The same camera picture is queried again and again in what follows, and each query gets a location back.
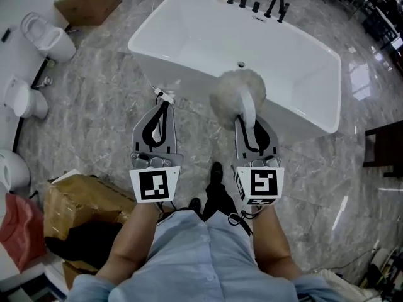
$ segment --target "bathtub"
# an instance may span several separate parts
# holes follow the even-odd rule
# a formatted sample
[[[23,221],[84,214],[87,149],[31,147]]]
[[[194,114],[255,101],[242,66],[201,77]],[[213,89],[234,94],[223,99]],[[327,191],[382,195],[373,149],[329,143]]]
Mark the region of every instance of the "bathtub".
[[[224,0],[165,0],[134,33],[128,49],[154,87],[207,106],[217,77],[243,62],[264,80],[260,115],[280,143],[334,133],[341,100],[339,55],[264,12]]]

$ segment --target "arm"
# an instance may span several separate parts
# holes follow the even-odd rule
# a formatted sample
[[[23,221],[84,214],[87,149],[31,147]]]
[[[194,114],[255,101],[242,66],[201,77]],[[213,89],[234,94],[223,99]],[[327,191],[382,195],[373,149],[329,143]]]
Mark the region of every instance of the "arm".
[[[262,272],[289,280],[302,275],[291,257],[290,246],[274,206],[266,207],[253,219],[253,246]]]
[[[115,241],[105,265],[96,277],[115,285],[130,278],[147,259],[159,212],[152,203],[138,203]]]

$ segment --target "light blue shirt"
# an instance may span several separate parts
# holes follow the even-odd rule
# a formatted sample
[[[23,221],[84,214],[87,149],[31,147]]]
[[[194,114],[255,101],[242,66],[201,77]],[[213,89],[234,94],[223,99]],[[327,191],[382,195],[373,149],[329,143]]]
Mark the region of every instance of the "light blue shirt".
[[[67,300],[294,302],[298,294],[342,301],[321,277],[289,281],[261,272],[247,233],[222,213],[204,222],[193,211],[178,211],[157,226],[147,263],[130,279],[115,286],[80,275]]]

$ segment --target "white toilet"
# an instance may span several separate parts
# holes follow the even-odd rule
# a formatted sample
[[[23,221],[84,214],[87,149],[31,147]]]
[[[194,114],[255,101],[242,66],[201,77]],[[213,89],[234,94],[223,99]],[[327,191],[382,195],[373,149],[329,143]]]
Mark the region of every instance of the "white toilet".
[[[27,82],[14,75],[6,84],[4,103],[21,118],[35,115],[43,119],[48,113],[48,103],[41,92],[31,89]]]
[[[68,34],[44,20],[38,13],[28,13],[21,22],[21,32],[44,56],[66,62],[76,53]]]
[[[25,161],[14,152],[0,150],[0,182],[8,191],[29,185],[31,174]]]

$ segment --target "black shoe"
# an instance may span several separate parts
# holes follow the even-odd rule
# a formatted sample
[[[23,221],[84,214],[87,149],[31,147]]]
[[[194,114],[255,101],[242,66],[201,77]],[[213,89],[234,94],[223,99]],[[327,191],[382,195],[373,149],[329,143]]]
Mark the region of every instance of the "black shoe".
[[[199,198],[193,198],[190,201],[189,209],[193,210],[195,213],[200,214],[200,210],[202,208],[202,203]]]
[[[222,165],[220,162],[214,162],[210,172],[210,184],[220,184],[222,181]]]

